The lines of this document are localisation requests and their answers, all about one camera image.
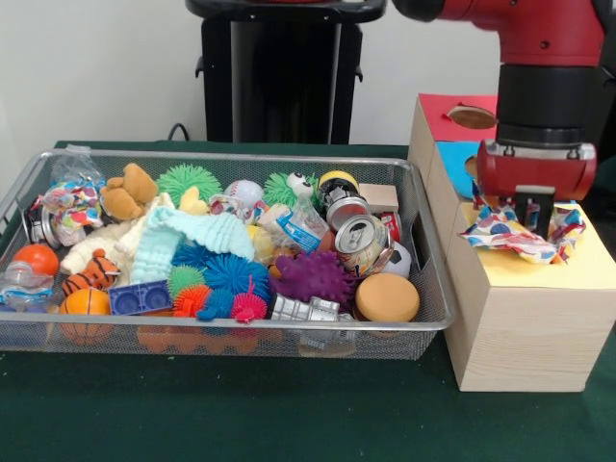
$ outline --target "spiky ball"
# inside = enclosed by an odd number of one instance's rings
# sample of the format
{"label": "spiky ball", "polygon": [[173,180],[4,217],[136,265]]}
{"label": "spiky ball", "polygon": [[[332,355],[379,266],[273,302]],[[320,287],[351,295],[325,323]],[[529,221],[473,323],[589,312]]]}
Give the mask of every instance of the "spiky ball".
{"label": "spiky ball", "polygon": [[271,300],[268,269],[260,263],[249,262],[231,253],[217,255],[208,261],[205,280],[212,289],[226,289],[233,295],[245,294],[254,284],[254,294]]}
{"label": "spiky ball", "polygon": [[173,316],[194,318],[212,292],[208,286],[192,286],[180,291],[173,300]]}
{"label": "spiky ball", "polygon": [[214,318],[229,318],[233,309],[234,297],[226,289],[212,291],[203,304],[203,309],[196,313],[202,321],[211,321]]}
{"label": "spiky ball", "polygon": [[205,284],[203,272],[197,268],[182,265],[171,268],[167,278],[167,289],[171,298],[176,298],[178,294],[187,287],[202,286]]}
{"label": "spiky ball", "polygon": [[235,295],[231,318],[239,322],[264,320],[268,314],[268,305],[255,294]]}
{"label": "spiky ball", "polygon": [[270,280],[277,293],[304,302],[312,296],[324,300],[349,303],[355,294],[356,279],[347,273],[334,252],[319,255],[298,255],[295,259],[278,257],[279,279]]}
{"label": "spiky ball", "polygon": [[208,262],[217,255],[217,253],[208,250],[203,245],[195,243],[182,244],[175,251],[171,264],[176,267],[187,265],[199,270],[205,270]]}
{"label": "spiky ball", "polygon": [[199,199],[205,201],[214,194],[222,193],[222,187],[216,176],[203,167],[190,164],[171,167],[158,179],[159,191],[168,193],[175,207],[180,206],[182,195],[192,186],[199,189]]}
{"label": "spiky ball", "polygon": [[[266,181],[264,188],[264,200],[269,204],[285,204],[287,207],[293,208],[297,202],[297,196],[293,190],[287,185],[288,173],[272,173]],[[317,190],[319,179],[315,175],[306,177],[308,183],[313,187],[313,191]],[[317,195],[313,193],[312,202],[317,205]]]}

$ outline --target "yellow box top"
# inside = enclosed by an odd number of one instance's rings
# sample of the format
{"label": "yellow box top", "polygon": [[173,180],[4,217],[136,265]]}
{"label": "yellow box top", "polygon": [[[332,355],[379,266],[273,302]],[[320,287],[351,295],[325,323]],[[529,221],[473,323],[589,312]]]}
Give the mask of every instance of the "yellow box top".
{"label": "yellow box top", "polygon": [[[616,263],[599,238],[595,227],[579,205],[559,205],[577,208],[586,222],[586,230],[576,244],[567,263],[533,265],[513,250],[477,249],[477,255],[492,286],[544,287],[551,289],[616,289]],[[460,204],[468,223],[474,223],[478,211],[473,204]]]}

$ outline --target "tiger plush toy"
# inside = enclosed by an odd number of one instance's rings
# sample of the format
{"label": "tiger plush toy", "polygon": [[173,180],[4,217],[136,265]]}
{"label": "tiger plush toy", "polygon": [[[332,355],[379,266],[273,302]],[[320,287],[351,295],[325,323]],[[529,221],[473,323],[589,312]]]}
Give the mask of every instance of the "tiger plush toy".
{"label": "tiger plush toy", "polygon": [[105,258],[105,250],[97,248],[93,251],[92,259],[86,268],[68,276],[62,285],[62,290],[65,296],[89,287],[104,291],[114,285],[119,275],[119,268],[111,260]]}

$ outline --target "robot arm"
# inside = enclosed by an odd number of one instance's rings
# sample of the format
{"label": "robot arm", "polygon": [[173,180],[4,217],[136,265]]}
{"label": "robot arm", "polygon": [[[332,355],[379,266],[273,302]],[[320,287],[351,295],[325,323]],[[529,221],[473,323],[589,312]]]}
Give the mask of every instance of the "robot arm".
{"label": "robot arm", "polygon": [[[594,147],[583,143],[587,92],[599,64],[612,0],[394,0],[394,4],[413,19],[469,21],[499,33],[497,139],[483,142],[477,156],[484,192],[518,195],[525,204],[530,197],[541,196],[542,208],[550,204],[545,211],[548,220],[554,199],[583,199],[597,162]],[[526,206],[521,207],[521,222],[526,221],[525,213]],[[547,223],[540,223],[540,228],[539,234],[547,234]]]}

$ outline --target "purple spiky ball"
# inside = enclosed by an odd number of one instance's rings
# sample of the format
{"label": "purple spiky ball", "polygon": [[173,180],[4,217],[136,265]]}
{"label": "purple spiky ball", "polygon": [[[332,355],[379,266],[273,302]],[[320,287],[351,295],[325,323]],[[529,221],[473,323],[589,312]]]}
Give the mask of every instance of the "purple spiky ball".
{"label": "purple spiky ball", "polygon": [[282,277],[271,278],[270,285],[283,296],[304,302],[318,296],[347,304],[355,294],[356,278],[345,271],[334,252],[302,254],[295,259],[281,256],[276,260],[276,267]]}

